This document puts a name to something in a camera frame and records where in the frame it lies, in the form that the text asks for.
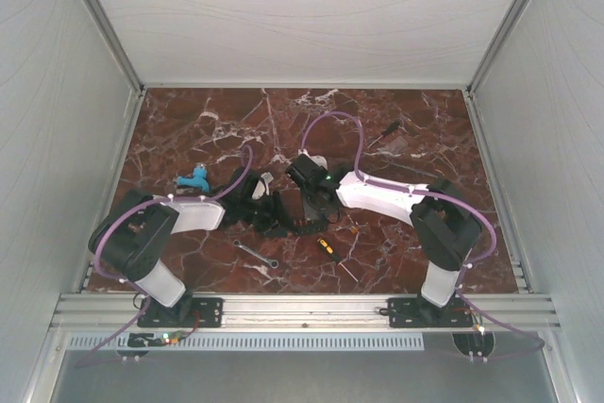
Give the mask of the black fuse box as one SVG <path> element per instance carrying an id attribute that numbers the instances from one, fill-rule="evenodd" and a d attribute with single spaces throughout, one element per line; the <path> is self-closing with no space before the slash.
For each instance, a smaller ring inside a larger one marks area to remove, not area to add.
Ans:
<path id="1" fill-rule="evenodd" d="M 330 222 L 326 217 L 310 220 L 287 217 L 284 221 L 284 226 L 297 237 L 322 233 L 328 229 L 329 225 Z"/>

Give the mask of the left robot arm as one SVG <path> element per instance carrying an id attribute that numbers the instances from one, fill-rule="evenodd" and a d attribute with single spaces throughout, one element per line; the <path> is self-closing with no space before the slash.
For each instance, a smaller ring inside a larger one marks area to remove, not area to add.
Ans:
<path id="1" fill-rule="evenodd" d="M 194 312 L 192 292 L 162 262 L 172 235 L 225 230 L 238 223 L 260 231 L 277 226 L 270 173 L 238 168 L 228 185 L 210 196 L 159 197 L 131 189 L 95 229 L 88 243 L 95 266 L 108 264 L 118 278 L 150 297 L 145 315 L 182 326 Z"/>

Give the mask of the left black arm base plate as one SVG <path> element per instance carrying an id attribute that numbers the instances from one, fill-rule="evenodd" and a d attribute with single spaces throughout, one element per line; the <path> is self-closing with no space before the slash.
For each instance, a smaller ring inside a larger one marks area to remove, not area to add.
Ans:
<path id="1" fill-rule="evenodd" d="M 153 301 L 137 321 L 138 327 L 147 328 L 216 328 L 222 325 L 224 300 L 218 297 L 187 296 L 172 308 Z"/>

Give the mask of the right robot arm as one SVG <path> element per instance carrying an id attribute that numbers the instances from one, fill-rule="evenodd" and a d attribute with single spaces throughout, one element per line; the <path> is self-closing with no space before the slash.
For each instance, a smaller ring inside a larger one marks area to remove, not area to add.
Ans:
<path id="1" fill-rule="evenodd" d="M 469 327 L 471 311 L 455 297 L 467 257 L 490 224 L 461 199 L 446 179 L 411 185 L 370 176 L 358 168 L 335 176 L 321 157 L 302 153 L 286 174 L 309 204 L 323 210 L 369 210 L 413 228 L 428 259 L 420 293 L 414 299 L 392 299 L 381 314 L 392 327 Z"/>

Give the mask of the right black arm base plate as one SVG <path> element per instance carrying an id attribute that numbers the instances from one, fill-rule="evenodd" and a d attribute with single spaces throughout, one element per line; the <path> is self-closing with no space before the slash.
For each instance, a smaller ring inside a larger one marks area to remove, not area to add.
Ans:
<path id="1" fill-rule="evenodd" d="M 470 328 L 474 325 L 472 310 L 458 297 L 452 297 L 442 308 L 424 298 L 393 297 L 378 313 L 388 318 L 394 328 Z"/>

